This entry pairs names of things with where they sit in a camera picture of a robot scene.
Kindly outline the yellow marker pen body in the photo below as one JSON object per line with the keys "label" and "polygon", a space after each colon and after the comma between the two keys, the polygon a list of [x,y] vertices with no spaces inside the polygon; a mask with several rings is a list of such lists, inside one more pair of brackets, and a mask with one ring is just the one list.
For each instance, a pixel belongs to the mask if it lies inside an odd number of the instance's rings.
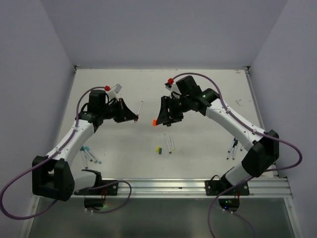
{"label": "yellow marker pen body", "polygon": [[170,138],[170,143],[171,143],[171,149],[172,151],[175,151],[175,145],[174,145],[174,140],[173,140],[173,136],[172,136],[172,132],[169,132],[169,138]]}

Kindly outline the green marker pen body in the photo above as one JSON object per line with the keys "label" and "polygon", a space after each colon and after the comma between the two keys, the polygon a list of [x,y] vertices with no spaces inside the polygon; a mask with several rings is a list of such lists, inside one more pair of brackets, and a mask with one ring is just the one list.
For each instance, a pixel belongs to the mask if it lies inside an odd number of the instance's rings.
{"label": "green marker pen body", "polygon": [[171,150],[171,146],[170,146],[170,143],[169,143],[169,140],[168,140],[168,137],[167,137],[166,133],[164,134],[164,138],[165,138],[165,142],[166,142],[166,145],[167,145],[168,153],[171,154],[172,150]]}

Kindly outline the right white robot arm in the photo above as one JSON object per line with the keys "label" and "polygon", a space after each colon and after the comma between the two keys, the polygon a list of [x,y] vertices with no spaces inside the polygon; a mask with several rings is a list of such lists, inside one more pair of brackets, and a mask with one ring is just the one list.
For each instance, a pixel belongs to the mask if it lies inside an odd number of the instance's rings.
{"label": "right white robot arm", "polygon": [[188,111],[199,112],[228,131],[243,149],[244,159],[220,178],[220,188],[225,194],[233,194],[238,184],[250,177],[260,177],[279,157],[279,135],[266,132],[235,114],[223,100],[219,90],[202,90],[191,75],[165,83],[170,96],[162,96],[156,124],[171,126],[181,122]]}

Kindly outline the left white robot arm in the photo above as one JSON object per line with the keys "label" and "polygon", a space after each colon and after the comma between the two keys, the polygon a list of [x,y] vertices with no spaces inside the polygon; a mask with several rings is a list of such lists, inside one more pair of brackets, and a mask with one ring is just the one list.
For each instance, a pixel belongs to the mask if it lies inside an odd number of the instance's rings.
{"label": "left white robot arm", "polygon": [[85,142],[95,134],[104,120],[116,123],[137,120],[138,116],[117,95],[121,87],[93,87],[88,95],[87,109],[76,107],[75,121],[66,136],[45,156],[37,156],[32,162],[32,192],[34,195],[67,201],[80,190],[96,195],[102,191],[100,172],[83,169],[75,178],[71,164]]}

